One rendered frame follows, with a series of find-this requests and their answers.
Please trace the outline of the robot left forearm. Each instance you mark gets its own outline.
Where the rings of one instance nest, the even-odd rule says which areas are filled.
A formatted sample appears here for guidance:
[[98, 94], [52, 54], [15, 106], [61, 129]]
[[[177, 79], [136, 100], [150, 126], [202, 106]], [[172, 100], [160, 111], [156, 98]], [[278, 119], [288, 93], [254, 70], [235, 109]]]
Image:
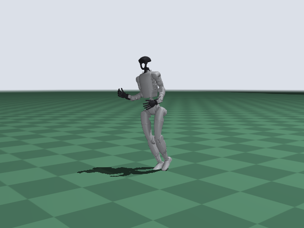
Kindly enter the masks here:
[[165, 96], [165, 88], [163, 87], [162, 88], [162, 92], [159, 92], [159, 96], [158, 96], [158, 100], [157, 100], [157, 103], [161, 103], [163, 102], [163, 97]]

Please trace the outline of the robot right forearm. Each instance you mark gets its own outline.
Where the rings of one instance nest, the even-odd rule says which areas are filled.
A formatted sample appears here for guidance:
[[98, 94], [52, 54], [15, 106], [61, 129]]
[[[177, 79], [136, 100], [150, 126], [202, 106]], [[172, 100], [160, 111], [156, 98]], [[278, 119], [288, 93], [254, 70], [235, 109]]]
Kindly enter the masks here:
[[134, 100], [139, 100], [141, 97], [139, 94], [136, 94], [136, 95], [128, 95], [128, 98], [130, 98], [131, 101], [134, 101]]

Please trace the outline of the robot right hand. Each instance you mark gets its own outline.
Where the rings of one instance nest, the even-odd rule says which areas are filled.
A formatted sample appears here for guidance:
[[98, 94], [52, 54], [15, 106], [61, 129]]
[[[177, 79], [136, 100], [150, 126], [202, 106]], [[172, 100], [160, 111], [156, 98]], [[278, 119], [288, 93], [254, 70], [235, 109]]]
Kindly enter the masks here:
[[121, 90], [122, 90], [122, 91], [120, 91], [120, 90], [118, 89], [118, 96], [121, 97], [121, 98], [125, 98], [125, 99], [130, 100], [130, 98], [128, 98], [128, 94], [126, 94], [126, 93], [123, 91], [122, 88], [121, 88]]

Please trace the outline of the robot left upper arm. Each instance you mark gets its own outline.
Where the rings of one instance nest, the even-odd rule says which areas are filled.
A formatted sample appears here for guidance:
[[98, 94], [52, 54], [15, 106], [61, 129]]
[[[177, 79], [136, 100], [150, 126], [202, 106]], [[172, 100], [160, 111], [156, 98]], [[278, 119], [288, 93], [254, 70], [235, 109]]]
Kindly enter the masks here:
[[155, 79], [157, 85], [159, 86], [158, 92], [162, 92], [162, 88], [163, 88], [164, 86], [163, 86], [163, 82], [162, 82], [162, 79], [161, 79], [161, 74], [160, 74], [160, 72], [158, 72], [158, 71], [151, 72], [151, 76], [153, 77], [153, 79]]

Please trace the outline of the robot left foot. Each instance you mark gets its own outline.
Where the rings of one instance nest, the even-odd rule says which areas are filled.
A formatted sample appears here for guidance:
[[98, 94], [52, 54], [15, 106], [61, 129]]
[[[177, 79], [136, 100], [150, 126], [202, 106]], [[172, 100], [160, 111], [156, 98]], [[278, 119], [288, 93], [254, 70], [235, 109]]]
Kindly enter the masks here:
[[169, 157], [168, 156], [168, 158], [169, 158], [169, 160], [167, 161], [164, 161], [164, 163], [163, 163], [163, 167], [162, 167], [162, 171], [166, 171], [167, 169], [168, 169], [168, 167], [169, 167], [169, 165], [170, 165], [170, 162], [172, 161], [172, 158], [171, 157]]

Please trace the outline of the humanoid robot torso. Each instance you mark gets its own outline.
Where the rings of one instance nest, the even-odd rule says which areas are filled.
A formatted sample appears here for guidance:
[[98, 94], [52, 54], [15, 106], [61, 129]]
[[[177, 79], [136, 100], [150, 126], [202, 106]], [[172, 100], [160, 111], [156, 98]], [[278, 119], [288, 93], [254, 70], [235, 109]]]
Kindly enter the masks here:
[[[153, 77], [151, 76], [151, 72], [153, 72], [153, 71], [147, 70], [146, 73], [142, 72], [142, 74], [139, 75], [139, 82], [140, 82], [140, 87], [141, 87], [143, 97], [150, 98], [150, 100], [154, 100], [153, 97], [156, 97], [158, 94], [158, 85], [157, 85], [155, 79], [153, 79]], [[147, 102], [150, 102], [150, 101], [147, 101]], [[149, 107], [150, 109], [148, 110], [148, 114], [155, 115], [155, 112], [156, 112], [156, 109], [158, 106], [160, 106], [160, 105], [157, 104], [152, 108]]]

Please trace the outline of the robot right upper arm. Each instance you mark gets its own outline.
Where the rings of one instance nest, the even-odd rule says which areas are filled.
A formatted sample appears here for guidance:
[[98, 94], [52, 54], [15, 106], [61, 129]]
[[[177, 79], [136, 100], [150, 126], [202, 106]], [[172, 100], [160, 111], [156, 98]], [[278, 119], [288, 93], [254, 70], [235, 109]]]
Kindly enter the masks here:
[[142, 91], [141, 91], [141, 87], [140, 87], [140, 82], [139, 82], [139, 76], [138, 76], [138, 77], [136, 77], [136, 82], [137, 82], [138, 87], [139, 87], [139, 90], [140, 90], [139, 95], [140, 95], [140, 97], [143, 97], [143, 95], [142, 95]]

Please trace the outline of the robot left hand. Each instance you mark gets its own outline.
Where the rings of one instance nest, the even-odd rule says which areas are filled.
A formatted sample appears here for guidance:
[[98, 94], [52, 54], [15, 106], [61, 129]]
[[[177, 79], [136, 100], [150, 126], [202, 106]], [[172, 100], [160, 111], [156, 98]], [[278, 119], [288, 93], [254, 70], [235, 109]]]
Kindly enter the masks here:
[[[158, 98], [155, 99], [155, 100], [146, 100], [146, 101], [150, 101], [150, 102], [144, 103], [144, 106], [143, 106], [143, 107], [149, 105], [148, 107], [145, 107], [145, 108], [148, 108], [148, 109], [146, 109], [146, 110], [149, 110], [150, 108], [154, 107], [155, 105], [158, 105], [157, 100], [158, 100]], [[147, 104], [147, 105], [145, 105], [145, 104]], [[149, 108], [149, 107], [150, 107], [150, 108]]]

